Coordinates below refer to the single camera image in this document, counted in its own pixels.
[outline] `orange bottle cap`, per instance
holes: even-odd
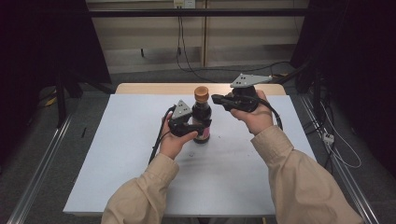
[[[209,89],[205,86],[197,87],[194,91],[194,96],[198,103],[204,103],[209,99]]]

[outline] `left hand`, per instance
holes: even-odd
[[[168,120],[172,117],[172,114],[168,114],[163,125],[163,131],[161,136],[163,140],[160,145],[160,153],[174,160],[178,153],[183,148],[183,145],[190,140],[194,139],[198,132],[187,133],[181,137],[177,137],[170,132]]]

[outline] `beige sleeve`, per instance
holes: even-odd
[[[178,165],[159,153],[140,177],[123,184],[109,199],[102,223],[161,223],[166,191]]]
[[[251,140],[269,170],[279,224],[363,223],[333,177],[272,126]]]

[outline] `gray floor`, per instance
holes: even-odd
[[[227,67],[227,69],[251,69],[260,68],[262,65],[239,65]],[[203,82],[192,73],[176,70],[148,71],[113,74],[111,76],[115,88],[121,82]],[[288,73],[290,68],[285,64],[274,66],[273,73]],[[270,69],[255,71],[256,75],[269,75]],[[212,70],[198,72],[199,76],[210,78],[217,82],[229,83],[239,75],[235,71]],[[64,136],[48,172],[44,178],[40,190],[35,196],[34,202],[23,218],[25,223],[99,223],[99,217],[74,217],[62,212],[68,194],[73,188],[73,181],[78,175],[79,169],[89,150],[97,126],[106,108],[108,95],[82,84],[84,95],[81,99],[67,98],[68,108],[76,106],[76,112]],[[284,85],[288,95],[294,103],[302,125],[310,121],[303,107],[300,96],[294,89],[293,82]],[[350,169],[361,190],[374,208],[380,223],[394,223],[396,219],[396,180],[378,163],[362,139],[355,135],[343,116],[342,108],[336,103],[332,104],[335,115],[337,131],[348,141],[361,157],[362,166]],[[57,124],[56,105],[39,107],[33,117],[28,134],[21,140],[15,154],[8,164],[3,167],[0,177],[0,223],[7,222],[9,216],[21,198],[23,191],[28,185],[35,172],[40,159],[44,155]],[[326,161],[325,149],[316,133],[307,136],[319,164]],[[345,161],[355,163],[355,156],[350,149],[336,138],[336,144]],[[353,198],[348,194],[346,186],[336,170],[333,176],[339,183],[349,203],[354,206]],[[275,223],[272,218],[268,223]]]

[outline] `white table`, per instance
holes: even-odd
[[[177,90],[179,85],[182,86],[169,84],[166,89]],[[192,85],[188,95],[180,92],[163,95],[155,91],[152,94],[118,92],[112,95],[64,212],[77,216],[101,215],[115,190],[146,169],[161,117],[167,108],[180,99],[192,106],[193,89],[198,85]],[[210,94],[222,93],[205,85]],[[225,90],[229,88],[227,84],[212,85],[225,86]],[[289,96],[281,92],[267,97],[282,118],[290,141],[315,158]],[[213,110],[210,140],[204,145],[191,141],[177,156],[180,171],[169,187],[165,215],[273,215],[275,209],[268,185],[268,170],[249,142],[253,135],[245,123],[234,119],[222,106],[214,105],[210,98],[209,103]]]

